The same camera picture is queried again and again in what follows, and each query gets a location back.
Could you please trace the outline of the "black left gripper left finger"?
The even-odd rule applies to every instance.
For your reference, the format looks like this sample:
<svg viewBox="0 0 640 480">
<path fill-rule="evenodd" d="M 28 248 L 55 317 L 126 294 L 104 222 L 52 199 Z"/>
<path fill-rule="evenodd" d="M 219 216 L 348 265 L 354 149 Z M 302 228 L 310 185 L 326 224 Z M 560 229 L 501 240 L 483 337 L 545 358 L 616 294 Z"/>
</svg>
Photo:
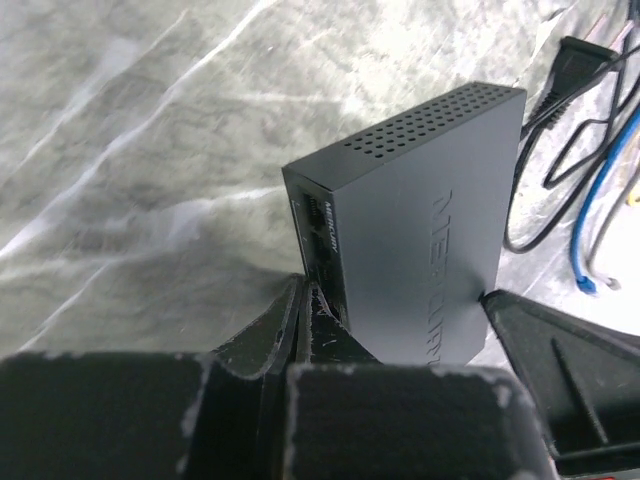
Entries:
<svg viewBox="0 0 640 480">
<path fill-rule="evenodd" d="M 1 362 L 5 479 L 275 479 L 305 284 L 203 352 L 23 352 Z"/>
</svg>

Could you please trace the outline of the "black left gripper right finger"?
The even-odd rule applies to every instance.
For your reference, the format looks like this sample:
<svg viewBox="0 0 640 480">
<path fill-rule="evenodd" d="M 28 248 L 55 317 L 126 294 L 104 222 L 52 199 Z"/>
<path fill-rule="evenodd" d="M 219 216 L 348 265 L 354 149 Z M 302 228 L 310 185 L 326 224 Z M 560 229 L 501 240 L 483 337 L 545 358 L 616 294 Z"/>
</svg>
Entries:
<svg viewBox="0 0 640 480">
<path fill-rule="evenodd" d="M 504 370 L 380 363 L 308 284 L 286 375 L 286 479 L 552 479 L 533 401 Z"/>
</svg>

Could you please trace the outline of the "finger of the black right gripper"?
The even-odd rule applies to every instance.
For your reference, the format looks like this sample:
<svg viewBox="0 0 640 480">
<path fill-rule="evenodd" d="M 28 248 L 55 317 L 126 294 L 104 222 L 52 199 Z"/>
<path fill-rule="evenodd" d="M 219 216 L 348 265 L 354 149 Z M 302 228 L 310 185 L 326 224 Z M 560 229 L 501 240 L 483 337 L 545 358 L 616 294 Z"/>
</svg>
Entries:
<svg viewBox="0 0 640 480">
<path fill-rule="evenodd" d="M 556 466 L 638 467 L 638 337 L 504 290 L 481 304 Z"/>
</svg>

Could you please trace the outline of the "black network switch box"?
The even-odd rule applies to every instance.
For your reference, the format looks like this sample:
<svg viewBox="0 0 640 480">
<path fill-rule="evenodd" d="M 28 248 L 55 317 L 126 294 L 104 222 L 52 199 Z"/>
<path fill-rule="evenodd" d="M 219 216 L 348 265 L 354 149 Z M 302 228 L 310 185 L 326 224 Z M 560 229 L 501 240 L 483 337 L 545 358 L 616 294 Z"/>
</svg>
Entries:
<svg viewBox="0 0 640 480">
<path fill-rule="evenodd" d="M 379 361 L 483 349 L 525 104 L 468 83 L 283 168 L 305 272 Z"/>
</svg>

